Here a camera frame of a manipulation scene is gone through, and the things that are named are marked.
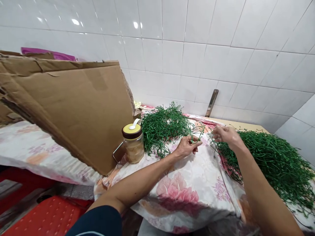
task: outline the cardboard box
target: cardboard box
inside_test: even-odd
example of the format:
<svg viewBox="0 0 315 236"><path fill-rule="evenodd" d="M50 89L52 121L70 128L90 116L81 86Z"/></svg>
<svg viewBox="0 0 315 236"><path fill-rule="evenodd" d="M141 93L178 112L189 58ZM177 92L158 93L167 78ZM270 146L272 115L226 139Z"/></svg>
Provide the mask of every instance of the cardboard box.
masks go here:
<svg viewBox="0 0 315 236"><path fill-rule="evenodd" d="M1 51L0 53L4 55L10 55L10 56L24 56L24 57L34 57L34 58L41 58L41 59L50 59L54 60L53 54L50 52L47 53L28 53L28 54L20 54L18 52L11 52L11 51Z"/></svg>
<svg viewBox="0 0 315 236"><path fill-rule="evenodd" d="M50 133L100 174L116 162L135 106L118 61L73 62L0 55L1 101Z"/></svg>

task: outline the green vegetable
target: green vegetable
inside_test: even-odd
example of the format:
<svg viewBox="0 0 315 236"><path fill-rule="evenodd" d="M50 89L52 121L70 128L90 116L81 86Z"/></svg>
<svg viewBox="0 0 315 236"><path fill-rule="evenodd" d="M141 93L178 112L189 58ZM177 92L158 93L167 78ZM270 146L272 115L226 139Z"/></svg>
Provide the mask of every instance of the green vegetable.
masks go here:
<svg viewBox="0 0 315 236"><path fill-rule="evenodd" d="M150 155L154 150L157 155L164 158L170 154L167 143L187 135L194 135L200 132L199 140L204 132L205 125L190 123L183 115L180 105L174 102L166 109L162 106L156 107L142 117L142 132L144 150Z"/></svg>
<svg viewBox="0 0 315 236"><path fill-rule="evenodd" d="M269 184L286 203L299 205L306 217L313 214L315 194L310 181L315 177L309 162L286 140L273 134L239 130L239 135L253 155ZM230 177L243 184L235 153L225 142L215 142L219 154L227 160Z"/></svg>

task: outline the pink cloth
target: pink cloth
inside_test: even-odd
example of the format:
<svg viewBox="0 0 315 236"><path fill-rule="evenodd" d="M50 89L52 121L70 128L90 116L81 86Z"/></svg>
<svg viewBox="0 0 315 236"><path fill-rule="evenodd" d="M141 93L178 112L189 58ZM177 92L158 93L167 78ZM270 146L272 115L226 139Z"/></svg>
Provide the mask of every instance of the pink cloth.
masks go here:
<svg viewBox="0 0 315 236"><path fill-rule="evenodd" d="M68 54L61 53L61 52L49 51L49 50L45 50L45 49L21 48L21 52L22 52L22 54L51 52L53 54L53 57L56 60L76 61L75 56L71 56Z"/></svg>

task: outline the red plastic stool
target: red plastic stool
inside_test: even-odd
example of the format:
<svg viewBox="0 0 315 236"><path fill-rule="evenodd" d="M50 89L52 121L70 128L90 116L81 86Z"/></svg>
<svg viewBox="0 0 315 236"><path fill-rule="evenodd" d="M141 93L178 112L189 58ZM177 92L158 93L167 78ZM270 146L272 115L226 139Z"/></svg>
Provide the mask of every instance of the red plastic stool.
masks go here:
<svg viewBox="0 0 315 236"><path fill-rule="evenodd" d="M6 179L21 183L22 186L15 192L0 200L0 215L12 206L16 205L20 200L29 195L35 189L49 189L56 183L55 180L47 179L33 174L26 169L19 169L16 167L10 167L0 172L0 182Z"/></svg>
<svg viewBox="0 0 315 236"><path fill-rule="evenodd" d="M92 203L92 200L53 196L37 205L3 236L63 236Z"/></svg>

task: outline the person's left hand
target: person's left hand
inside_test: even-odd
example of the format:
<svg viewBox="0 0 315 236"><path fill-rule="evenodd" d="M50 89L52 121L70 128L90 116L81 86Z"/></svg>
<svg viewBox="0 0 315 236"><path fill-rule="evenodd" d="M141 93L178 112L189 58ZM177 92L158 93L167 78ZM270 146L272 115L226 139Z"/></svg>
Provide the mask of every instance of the person's left hand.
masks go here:
<svg viewBox="0 0 315 236"><path fill-rule="evenodd" d="M173 153L181 159L188 156L191 152L196 154L196 152L198 152L198 147L202 144L202 142L198 141L196 136L193 136L193 141L194 143L192 144L191 136L182 137Z"/></svg>

